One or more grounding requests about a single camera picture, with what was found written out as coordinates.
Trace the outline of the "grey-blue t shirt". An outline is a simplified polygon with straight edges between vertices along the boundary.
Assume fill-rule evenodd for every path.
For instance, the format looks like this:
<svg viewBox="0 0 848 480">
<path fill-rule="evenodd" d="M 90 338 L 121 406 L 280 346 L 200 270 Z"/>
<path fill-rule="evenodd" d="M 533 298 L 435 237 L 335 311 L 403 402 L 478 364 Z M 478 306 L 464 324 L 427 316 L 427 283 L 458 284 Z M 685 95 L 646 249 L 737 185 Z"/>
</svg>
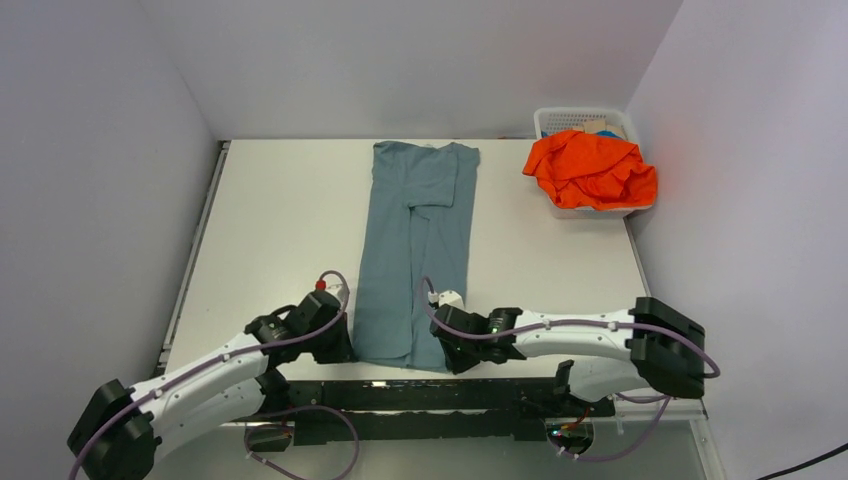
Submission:
<svg viewBox="0 0 848 480">
<path fill-rule="evenodd" d="M 384 141 L 372 186 L 353 316 L 355 354 L 377 365 L 446 371 L 420 281 L 467 290 L 478 149 Z"/>
</svg>

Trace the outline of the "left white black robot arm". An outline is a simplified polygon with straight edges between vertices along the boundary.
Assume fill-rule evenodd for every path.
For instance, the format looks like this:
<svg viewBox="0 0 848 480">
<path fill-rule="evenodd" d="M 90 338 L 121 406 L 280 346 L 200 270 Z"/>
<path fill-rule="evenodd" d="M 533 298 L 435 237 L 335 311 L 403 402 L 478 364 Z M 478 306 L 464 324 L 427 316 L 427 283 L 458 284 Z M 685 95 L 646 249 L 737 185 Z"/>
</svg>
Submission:
<svg viewBox="0 0 848 480">
<path fill-rule="evenodd" d="M 331 363 L 350 359 L 348 297 L 342 285 L 318 287 L 171 373 L 101 385 L 67 440 L 75 457 L 70 478 L 143 479 L 169 453 L 222 424 L 287 415 L 294 402 L 280 365 L 305 352 Z"/>
</svg>

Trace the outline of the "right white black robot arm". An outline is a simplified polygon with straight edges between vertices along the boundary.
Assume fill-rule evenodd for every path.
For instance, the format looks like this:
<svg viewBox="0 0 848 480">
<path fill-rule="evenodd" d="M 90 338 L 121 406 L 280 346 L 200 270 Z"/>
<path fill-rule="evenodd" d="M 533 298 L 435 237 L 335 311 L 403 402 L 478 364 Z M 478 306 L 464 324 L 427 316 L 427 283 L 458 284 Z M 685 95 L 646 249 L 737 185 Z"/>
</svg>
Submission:
<svg viewBox="0 0 848 480">
<path fill-rule="evenodd" d="M 673 398 L 700 399 L 719 375 L 705 352 L 703 326 L 653 297 L 631 308 L 568 318 L 519 307 L 469 312 L 455 291 L 426 292 L 424 311 L 454 374 L 482 362 L 559 359 L 551 401 L 574 415 L 588 403 L 651 388 Z"/>
</svg>

